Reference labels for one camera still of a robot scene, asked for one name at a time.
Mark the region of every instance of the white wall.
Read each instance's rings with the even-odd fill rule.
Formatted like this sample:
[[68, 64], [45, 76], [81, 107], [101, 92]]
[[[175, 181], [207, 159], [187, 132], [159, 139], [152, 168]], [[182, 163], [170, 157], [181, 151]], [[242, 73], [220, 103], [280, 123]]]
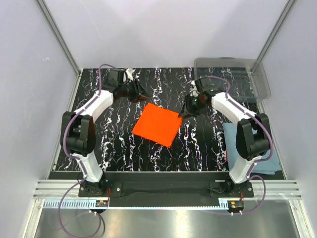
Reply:
[[287, 0], [46, 0], [80, 67], [256, 59]]
[[296, 179], [317, 234], [317, 1], [296, 3], [269, 49], [264, 68], [271, 88], [265, 100], [282, 160]]
[[75, 74], [34, 0], [0, 7], [0, 237], [21, 237]]

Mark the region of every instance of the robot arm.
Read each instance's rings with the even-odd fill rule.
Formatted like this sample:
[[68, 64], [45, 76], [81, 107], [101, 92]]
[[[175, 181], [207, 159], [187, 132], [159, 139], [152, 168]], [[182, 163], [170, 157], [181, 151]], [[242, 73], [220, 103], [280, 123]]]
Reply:
[[66, 148], [78, 157], [87, 171], [86, 183], [90, 187], [101, 189], [99, 184], [103, 172], [98, 165], [94, 148], [96, 132], [94, 123], [103, 111], [110, 107], [120, 97], [127, 97], [131, 102], [140, 102], [150, 98], [138, 80], [134, 80], [132, 70], [111, 69], [108, 79], [103, 83], [101, 92], [94, 96], [81, 108], [74, 112], [65, 112], [62, 117], [60, 143], [63, 146], [63, 135], [70, 120], [79, 112], [80, 115], [71, 125], [67, 137]]
[[197, 117], [204, 108], [212, 107], [226, 116], [237, 126], [236, 148], [239, 157], [229, 172], [230, 179], [224, 189], [234, 190], [243, 185], [249, 178], [256, 161], [261, 159], [269, 149], [269, 140], [263, 130], [249, 116], [256, 117], [270, 134], [268, 117], [256, 114], [238, 104], [223, 89], [215, 88], [208, 77], [200, 78], [191, 83], [191, 91], [185, 97], [185, 103], [179, 117]]

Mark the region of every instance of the orange cloth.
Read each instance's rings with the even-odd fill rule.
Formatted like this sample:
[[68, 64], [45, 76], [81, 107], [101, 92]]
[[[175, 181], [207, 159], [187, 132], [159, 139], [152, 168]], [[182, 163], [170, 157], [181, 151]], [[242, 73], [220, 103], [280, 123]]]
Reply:
[[182, 121], [178, 113], [148, 103], [132, 133], [170, 148]]

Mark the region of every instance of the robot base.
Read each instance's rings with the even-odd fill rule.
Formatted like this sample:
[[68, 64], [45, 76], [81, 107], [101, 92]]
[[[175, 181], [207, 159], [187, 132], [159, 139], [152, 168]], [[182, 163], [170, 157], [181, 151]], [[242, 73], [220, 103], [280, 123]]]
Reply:
[[108, 197], [107, 189], [110, 189], [110, 197], [120, 197], [122, 182], [108, 181], [105, 174], [99, 182], [84, 181], [80, 184], [79, 197]]
[[245, 186], [231, 193], [215, 191], [215, 190], [218, 190], [218, 188], [221, 187], [223, 184], [224, 182], [210, 182], [209, 183], [210, 197], [212, 198], [222, 198], [222, 197], [240, 198], [241, 192], [243, 192], [243, 197], [254, 197], [252, 184], [249, 181], [246, 182]]

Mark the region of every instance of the clear plastic bin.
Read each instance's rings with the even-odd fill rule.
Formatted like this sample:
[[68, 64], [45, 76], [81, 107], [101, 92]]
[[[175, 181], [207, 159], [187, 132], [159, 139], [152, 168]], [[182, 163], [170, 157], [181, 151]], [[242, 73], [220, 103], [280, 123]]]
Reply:
[[[263, 65], [254, 59], [197, 58], [194, 66], [195, 78], [214, 75], [227, 79], [229, 93], [238, 102], [258, 103], [271, 96]], [[226, 87], [221, 80], [212, 79], [212, 83]]]

